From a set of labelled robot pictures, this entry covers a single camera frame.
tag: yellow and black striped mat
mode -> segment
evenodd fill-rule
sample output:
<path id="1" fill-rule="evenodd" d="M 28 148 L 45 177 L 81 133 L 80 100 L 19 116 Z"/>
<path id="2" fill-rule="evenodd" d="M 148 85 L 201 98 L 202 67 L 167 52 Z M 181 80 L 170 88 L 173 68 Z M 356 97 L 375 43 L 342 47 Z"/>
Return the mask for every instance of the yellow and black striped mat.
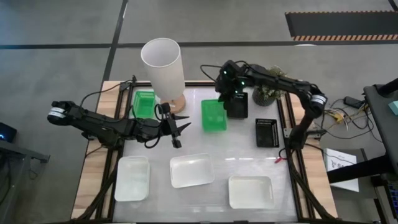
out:
<path id="1" fill-rule="evenodd" d="M 286 12 L 296 41 L 398 40 L 398 12 Z"/>

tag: gray floor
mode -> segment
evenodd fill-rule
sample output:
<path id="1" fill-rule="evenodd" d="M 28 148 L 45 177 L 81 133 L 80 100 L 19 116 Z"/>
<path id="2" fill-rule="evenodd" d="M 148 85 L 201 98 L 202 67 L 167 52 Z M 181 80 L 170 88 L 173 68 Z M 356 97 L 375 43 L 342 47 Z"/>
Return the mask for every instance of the gray floor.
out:
<path id="1" fill-rule="evenodd" d="M 121 3 L 0 0 L 0 44 L 110 43 Z M 285 41 L 291 39 L 284 12 L 363 10 L 391 7 L 387 0 L 130 0 L 119 42 L 147 42 L 156 37 L 180 42 Z M 0 121 L 19 130 L 18 145 L 52 155 L 46 166 L 34 166 L 40 175 L 24 186 L 16 223 L 69 219 L 87 141 L 76 129 L 51 125 L 46 115 L 53 100 L 79 102 L 99 90 L 107 56 L 108 49 L 0 50 Z M 333 101 L 346 95 L 361 98 L 364 86 L 396 78 L 398 45 L 183 48 L 182 58 L 186 80 L 206 78 L 199 71 L 201 64 L 246 60 L 278 65 L 293 78 L 316 83 Z M 118 49 L 110 80 L 126 80 L 133 74 L 147 80 L 139 50 Z M 86 107 L 93 109 L 96 101 L 93 96 Z M 342 137 L 361 133 L 355 127 L 331 131 Z M 352 140 L 326 135 L 321 145 L 363 147 L 368 157 L 384 154 L 370 134 Z M 374 219 L 368 199 L 335 201 L 344 219 Z"/>

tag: green container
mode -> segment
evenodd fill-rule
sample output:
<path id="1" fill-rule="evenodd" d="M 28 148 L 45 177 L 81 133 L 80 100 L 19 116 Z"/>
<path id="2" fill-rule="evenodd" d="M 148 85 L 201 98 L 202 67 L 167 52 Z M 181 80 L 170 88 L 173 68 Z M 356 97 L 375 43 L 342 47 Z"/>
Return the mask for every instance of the green container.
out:
<path id="1" fill-rule="evenodd" d="M 206 132 L 226 130 L 226 110 L 218 100 L 201 101 L 201 125 Z"/>
<path id="2" fill-rule="evenodd" d="M 137 118 L 153 118 L 155 113 L 155 92 L 136 91 L 132 105 Z"/>

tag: lamp shade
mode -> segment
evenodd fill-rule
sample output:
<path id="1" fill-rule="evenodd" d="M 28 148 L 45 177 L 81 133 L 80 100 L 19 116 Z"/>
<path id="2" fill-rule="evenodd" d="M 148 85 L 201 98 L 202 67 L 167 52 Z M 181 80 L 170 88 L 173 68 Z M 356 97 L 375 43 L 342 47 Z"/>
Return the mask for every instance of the lamp shade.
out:
<path id="1" fill-rule="evenodd" d="M 185 89 L 178 43 L 168 38 L 149 41 L 141 50 L 141 59 L 154 88 L 155 94 L 162 100 L 175 100 Z"/>

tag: white plastic tray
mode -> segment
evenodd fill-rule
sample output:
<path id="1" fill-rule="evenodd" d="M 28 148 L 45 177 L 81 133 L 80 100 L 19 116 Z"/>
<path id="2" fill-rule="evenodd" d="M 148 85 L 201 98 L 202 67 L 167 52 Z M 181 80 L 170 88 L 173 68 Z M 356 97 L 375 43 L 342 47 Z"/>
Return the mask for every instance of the white plastic tray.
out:
<path id="1" fill-rule="evenodd" d="M 228 181 L 232 208 L 273 209 L 274 196 L 269 177 L 232 176 Z"/>
<path id="2" fill-rule="evenodd" d="M 175 188 L 212 183 L 215 177 L 210 155 L 201 153 L 172 158 L 170 178 Z"/>
<path id="3" fill-rule="evenodd" d="M 150 166 L 145 156 L 127 156 L 119 160 L 114 198 L 118 202 L 144 200 L 149 195 Z"/>

